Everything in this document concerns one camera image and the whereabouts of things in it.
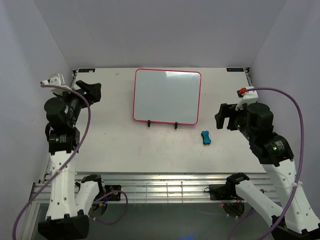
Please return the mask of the blue whiteboard eraser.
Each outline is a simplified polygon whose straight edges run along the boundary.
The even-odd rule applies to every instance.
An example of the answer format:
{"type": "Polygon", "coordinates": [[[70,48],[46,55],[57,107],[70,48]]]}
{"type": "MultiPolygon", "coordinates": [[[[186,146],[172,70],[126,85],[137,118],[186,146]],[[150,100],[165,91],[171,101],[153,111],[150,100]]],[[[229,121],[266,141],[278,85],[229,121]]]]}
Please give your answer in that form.
{"type": "Polygon", "coordinates": [[[211,139],[210,139],[210,134],[208,130],[203,130],[201,132],[201,137],[202,137],[202,143],[204,145],[210,145],[211,144],[211,139]]]}

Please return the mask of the pink framed whiteboard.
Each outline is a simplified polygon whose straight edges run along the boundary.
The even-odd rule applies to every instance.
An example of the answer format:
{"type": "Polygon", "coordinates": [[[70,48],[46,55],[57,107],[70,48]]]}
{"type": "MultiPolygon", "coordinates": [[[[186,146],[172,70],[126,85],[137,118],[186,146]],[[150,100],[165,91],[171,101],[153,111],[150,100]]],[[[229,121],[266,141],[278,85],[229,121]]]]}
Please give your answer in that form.
{"type": "Polygon", "coordinates": [[[134,74],[132,117],[137,122],[196,125],[201,87],[198,71],[138,68],[134,74]]]}

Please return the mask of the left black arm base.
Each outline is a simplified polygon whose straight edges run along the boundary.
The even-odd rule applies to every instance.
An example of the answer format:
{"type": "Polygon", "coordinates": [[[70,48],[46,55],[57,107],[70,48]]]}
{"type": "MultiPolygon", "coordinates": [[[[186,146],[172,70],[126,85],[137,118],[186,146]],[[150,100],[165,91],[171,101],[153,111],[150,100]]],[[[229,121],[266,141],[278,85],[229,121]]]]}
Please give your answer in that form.
{"type": "Polygon", "coordinates": [[[105,202],[112,201],[112,202],[118,202],[121,200],[121,193],[119,191],[122,190],[121,185],[105,185],[105,193],[110,195],[106,196],[104,198],[105,202]]]}

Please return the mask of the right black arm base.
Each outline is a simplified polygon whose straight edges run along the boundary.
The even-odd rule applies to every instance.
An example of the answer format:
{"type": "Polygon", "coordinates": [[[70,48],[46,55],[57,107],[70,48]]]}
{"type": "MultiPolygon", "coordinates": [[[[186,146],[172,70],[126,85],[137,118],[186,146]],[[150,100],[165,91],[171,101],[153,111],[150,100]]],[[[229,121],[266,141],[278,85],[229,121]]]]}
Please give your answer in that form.
{"type": "Polygon", "coordinates": [[[210,184],[209,186],[204,188],[203,192],[209,194],[209,198],[211,201],[234,199],[230,194],[228,188],[223,184],[210,184]]]}

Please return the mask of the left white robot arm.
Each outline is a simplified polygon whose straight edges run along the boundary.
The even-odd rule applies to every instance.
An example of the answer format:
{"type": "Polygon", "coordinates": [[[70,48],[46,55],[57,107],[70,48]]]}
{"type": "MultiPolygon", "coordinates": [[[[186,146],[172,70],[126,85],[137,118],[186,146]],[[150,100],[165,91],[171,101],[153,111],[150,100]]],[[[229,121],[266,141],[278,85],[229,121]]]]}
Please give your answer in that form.
{"type": "Polygon", "coordinates": [[[50,203],[45,220],[37,225],[38,233],[47,240],[84,240],[90,229],[89,210],[94,200],[106,195],[101,176],[92,174],[80,182],[75,193],[76,162],[85,136],[76,123],[81,110],[101,100],[100,83],[76,82],[78,89],[59,86],[61,93],[44,104],[48,124],[46,136],[52,166],[50,203]]]}

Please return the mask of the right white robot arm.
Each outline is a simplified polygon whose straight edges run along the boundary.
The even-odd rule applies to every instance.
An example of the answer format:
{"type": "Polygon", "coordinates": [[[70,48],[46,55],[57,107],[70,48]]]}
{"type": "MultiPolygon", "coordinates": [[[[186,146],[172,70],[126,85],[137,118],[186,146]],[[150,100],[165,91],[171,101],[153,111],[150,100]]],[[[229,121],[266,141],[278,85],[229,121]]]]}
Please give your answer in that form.
{"type": "Polygon", "coordinates": [[[318,240],[320,219],[313,212],[301,185],[295,183],[298,173],[288,141],[274,132],[274,115],[263,103],[221,104],[215,115],[217,129],[228,119],[227,129],[238,130],[248,140],[251,152],[269,176],[281,205],[265,196],[250,178],[242,173],[227,177],[219,187],[222,199],[247,201],[270,226],[275,240],[318,240]]]}

